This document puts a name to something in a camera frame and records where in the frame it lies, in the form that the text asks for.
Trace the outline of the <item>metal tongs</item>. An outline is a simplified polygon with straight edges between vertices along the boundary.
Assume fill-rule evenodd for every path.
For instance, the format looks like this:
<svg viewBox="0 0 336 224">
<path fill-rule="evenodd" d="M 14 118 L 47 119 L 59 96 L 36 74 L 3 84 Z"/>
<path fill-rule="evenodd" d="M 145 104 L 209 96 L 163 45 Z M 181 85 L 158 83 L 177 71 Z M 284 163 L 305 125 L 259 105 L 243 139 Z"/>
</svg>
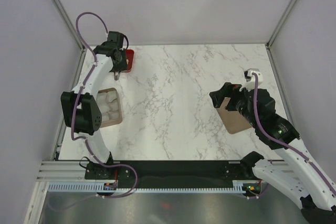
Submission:
<svg viewBox="0 0 336 224">
<path fill-rule="evenodd" d="M 120 74 L 121 72 L 114 72 L 113 75 L 114 75 L 114 80 L 117 81 L 120 79 Z"/>
</svg>

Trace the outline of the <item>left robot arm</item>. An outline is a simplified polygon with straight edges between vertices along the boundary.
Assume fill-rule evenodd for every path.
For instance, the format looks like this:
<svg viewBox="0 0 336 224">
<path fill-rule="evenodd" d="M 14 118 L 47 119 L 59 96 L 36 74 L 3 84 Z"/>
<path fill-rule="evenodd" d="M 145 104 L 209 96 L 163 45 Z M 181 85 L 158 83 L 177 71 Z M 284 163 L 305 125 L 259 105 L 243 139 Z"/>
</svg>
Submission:
<svg viewBox="0 0 336 224">
<path fill-rule="evenodd" d="M 126 36 L 120 32 L 108 32 L 107 40 L 91 50 L 91 67 L 79 79 L 78 84 L 70 92 L 63 92 L 60 98 L 71 139 L 84 142 L 90 159 L 99 163 L 96 172 L 103 179 L 111 178 L 115 167 L 108 162 L 112 154 L 100 133 L 102 112 L 96 98 L 103 80 L 110 72 L 127 70 L 126 49 L 123 48 L 125 40 Z"/>
</svg>

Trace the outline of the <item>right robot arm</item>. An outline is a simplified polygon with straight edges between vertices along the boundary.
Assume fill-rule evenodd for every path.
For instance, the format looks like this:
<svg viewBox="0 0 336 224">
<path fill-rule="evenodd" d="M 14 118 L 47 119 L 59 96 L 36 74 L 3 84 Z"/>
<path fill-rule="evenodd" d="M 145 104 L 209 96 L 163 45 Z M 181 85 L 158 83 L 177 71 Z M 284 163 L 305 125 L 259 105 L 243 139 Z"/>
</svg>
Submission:
<svg viewBox="0 0 336 224">
<path fill-rule="evenodd" d="M 294 126 L 276 113 L 269 92 L 226 82 L 209 96 L 216 109 L 227 99 L 225 110 L 239 113 L 298 178 L 286 175 L 256 152 L 252 155 L 257 161 L 240 165 L 241 175 L 246 179 L 256 176 L 272 185 L 295 203 L 308 223 L 335 223 L 335 182 L 316 164 Z"/>
</svg>

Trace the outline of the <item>red chocolate tray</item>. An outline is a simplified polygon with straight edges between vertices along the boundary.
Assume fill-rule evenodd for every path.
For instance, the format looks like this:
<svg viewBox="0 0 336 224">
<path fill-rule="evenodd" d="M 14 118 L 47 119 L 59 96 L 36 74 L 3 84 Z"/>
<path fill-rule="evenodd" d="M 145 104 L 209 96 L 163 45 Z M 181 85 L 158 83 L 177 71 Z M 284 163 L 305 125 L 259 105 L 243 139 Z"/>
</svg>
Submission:
<svg viewBox="0 0 336 224">
<path fill-rule="evenodd" d="M 126 58 L 127 58 L 127 70 L 125 72 L 130 72 L 132 70 L 133 61 L 134 61 L 134 50 L 127 49 Z"/>
</svg>

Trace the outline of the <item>gold chocolate box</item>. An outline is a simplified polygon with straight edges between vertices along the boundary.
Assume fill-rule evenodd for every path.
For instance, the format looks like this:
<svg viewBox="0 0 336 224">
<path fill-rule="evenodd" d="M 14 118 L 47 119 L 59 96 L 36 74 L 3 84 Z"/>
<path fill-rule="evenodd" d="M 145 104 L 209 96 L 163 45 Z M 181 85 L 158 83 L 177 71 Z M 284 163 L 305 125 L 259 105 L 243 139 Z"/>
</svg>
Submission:
<svg viewBox="0 0 336 224">
<path fill-rule="evenodd" d="M 96 102 L 102 114 L 101 128 L 114 126 L 123 121 L 121 101 L 115 88 L 98 91 Z"/>
</svg>

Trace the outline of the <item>gold box lid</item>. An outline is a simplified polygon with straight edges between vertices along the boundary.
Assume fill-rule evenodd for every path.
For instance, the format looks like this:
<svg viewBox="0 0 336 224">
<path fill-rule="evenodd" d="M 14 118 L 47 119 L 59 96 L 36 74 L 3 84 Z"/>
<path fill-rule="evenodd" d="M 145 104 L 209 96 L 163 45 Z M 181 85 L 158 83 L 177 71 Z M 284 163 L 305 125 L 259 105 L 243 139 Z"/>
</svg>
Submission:
<svg viewBox="0 0 336 224">
<path fill-rule="evenodd" d="M 237 111 L 227 111 L 225 109 L 229 101 L 230 98 L 225 98 L 220 108 L 216 109 L 226 131 L 229 134 L 236 134 L 252 128 L 248 121 Z"/>
</svg>

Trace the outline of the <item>left aluminium frame post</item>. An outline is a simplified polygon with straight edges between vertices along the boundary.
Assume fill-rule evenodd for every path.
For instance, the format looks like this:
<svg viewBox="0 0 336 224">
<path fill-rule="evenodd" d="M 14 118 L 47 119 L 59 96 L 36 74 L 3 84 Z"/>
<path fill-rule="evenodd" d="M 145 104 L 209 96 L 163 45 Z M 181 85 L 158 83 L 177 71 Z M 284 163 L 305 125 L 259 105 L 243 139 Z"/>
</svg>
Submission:
<svg viewBox="0 0 336 224">
<path fill-rule="evenodd" d="M 84 51 L 85 47 L 82 44 L 77 32 L 75 30 L 75 26 L 73 25 L 69 15 L 67 14 L 61 0 L 51 0 L 53 5 L 55 6 L 57 12 L 59 13 L 61 19 L 65 23 L 66 27 L 68 28 L 69 32 L 71 33 L 72 38 L 76 42 L 77 46 L 80 48 L 81 51 Z"/>
</svg>

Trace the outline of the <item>aluminium frame post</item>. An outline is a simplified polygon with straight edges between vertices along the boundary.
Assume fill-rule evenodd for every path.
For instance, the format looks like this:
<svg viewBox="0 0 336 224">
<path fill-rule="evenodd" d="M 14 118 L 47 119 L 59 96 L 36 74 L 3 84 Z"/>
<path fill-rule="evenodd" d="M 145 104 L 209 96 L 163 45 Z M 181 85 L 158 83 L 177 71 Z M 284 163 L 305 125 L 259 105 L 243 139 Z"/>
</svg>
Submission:
<svg viewBox="0 0 336 224">
<path fill-rule="evenodd" d="M 80 48 L 81 51 L 84 51 L 85 47 L 82 44 L 77 32 L 75 30 L 75 26 L 73 25 L 69 15 L 67 14 L 61 0 L 51 0 L 53 5 L 55 6 L 57 12 L 59 13 L 61 19 L 65 23 L 66 27 L 68 28 L 69 32 L 71 33 L 72 38 L 76 42 L 77 46 Z"/>
<path fill-rule="evenodd" d="M 281 15 L 281 18 L 280 18 L 279 22 L 277 23 L 274 31 L 272 32 L 269 40 L 265 44 L 267 50 L 271 49 L 271 47 L 274 44 L 276 38 L 278 37 L 279 33 L 281 32 L 282 27 L 284 26 L 288 17 L 290 16 L 292 10 L 294 9 L 297 1 L 298 0 L 290 0 L 289 3 L 287 4 L 283 14 Z"/>
</svg>

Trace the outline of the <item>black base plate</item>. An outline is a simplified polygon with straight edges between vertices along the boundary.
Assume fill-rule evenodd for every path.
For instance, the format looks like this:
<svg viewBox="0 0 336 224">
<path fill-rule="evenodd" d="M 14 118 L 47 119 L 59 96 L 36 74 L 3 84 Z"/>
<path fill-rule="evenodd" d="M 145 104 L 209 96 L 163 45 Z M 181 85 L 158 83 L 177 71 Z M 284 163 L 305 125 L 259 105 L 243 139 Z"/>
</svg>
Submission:
<svg viewBox="0 0 336 224">
<path fill-rule="evenodd" d="M 116 168 L 105 168 L 89 162 L 87 180 L 112 180 L 129 188 L 134 185 L 133 167 L 138 175 L 137 185 L 147 186 L 228 186 L 234 180 L 257 180 L 240 161 L 115 161 Z"/>
</svg>

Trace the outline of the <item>right aluminium frame post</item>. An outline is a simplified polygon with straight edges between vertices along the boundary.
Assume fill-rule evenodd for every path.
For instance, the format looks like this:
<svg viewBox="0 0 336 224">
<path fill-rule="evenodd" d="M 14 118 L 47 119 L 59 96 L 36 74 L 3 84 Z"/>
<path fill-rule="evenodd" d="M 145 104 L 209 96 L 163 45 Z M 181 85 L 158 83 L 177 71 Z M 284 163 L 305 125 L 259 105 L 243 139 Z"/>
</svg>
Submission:
<svg viewBox="0 0 336 224">
<path fill-rule="evenodd" d="M 288 17 L 290 16 L 292 10 L 294 9 L 297 1 L 298 0 L 290 0 L 289 3 L 287 4 L 283 14 L 281 15 L 281 18 L 280 18 L 279 22 L 277 23 L 274 31 L 272 32 L 269 40 L 265 44 L 267 50 L 271 49 L 271 47 L 274 44 L 276 38 L 278 37 L 279 33 L 281 32 L 282 27 L 284 26 Z"/>
</svg>

